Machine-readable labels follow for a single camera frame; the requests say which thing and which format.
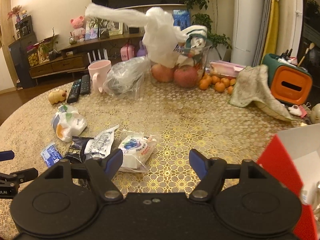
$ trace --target white planter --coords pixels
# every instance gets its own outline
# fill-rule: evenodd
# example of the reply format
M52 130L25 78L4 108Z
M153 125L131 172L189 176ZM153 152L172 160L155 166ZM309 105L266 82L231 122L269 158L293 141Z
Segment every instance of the white planter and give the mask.
M223 60L226 52L227 52L227 47L223 44L218 44L216 48L209 49L206 66L209 65L210 61Z

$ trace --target remote control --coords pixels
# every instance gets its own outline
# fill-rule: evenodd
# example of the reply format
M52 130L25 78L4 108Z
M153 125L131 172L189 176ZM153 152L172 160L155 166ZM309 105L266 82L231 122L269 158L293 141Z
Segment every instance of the remote control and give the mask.
M78 97L80 94L80 85L81 85L81 79L75 80L73 82L73 85L71 87L71 90L67 99L68 104L78 101Z
M90 94L90 75L83 75L81 79L80 95Z

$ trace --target mug handle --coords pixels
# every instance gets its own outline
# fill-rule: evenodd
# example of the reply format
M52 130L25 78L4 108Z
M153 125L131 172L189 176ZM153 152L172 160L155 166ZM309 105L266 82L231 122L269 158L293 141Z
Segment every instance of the mug handle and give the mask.
M98 86L98 75L99 75L99 73L98 72L96 72L96 73L94 73L94 75L93 75L93 77L92 77L92 86L93 86L93 90L95 91L95 92L100 92L100 88L99 88L99 86Z

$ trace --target orange panel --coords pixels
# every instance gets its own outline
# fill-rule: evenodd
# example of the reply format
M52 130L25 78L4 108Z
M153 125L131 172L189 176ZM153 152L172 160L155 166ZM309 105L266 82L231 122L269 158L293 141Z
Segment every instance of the orange panel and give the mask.
M312 86L312 78L288 66L277 68L271 84L272 95L281 101L302 105L307 100Z

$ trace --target yellow toy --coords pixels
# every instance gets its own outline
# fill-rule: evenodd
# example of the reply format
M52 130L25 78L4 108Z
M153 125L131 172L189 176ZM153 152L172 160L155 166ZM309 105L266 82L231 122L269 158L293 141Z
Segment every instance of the yellow toy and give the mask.
M62 89L57 89L55 91L50 92L48 95L48 100L50 104L54 105L58 102L62 102L66 100L67 97L67 91L62 90Z

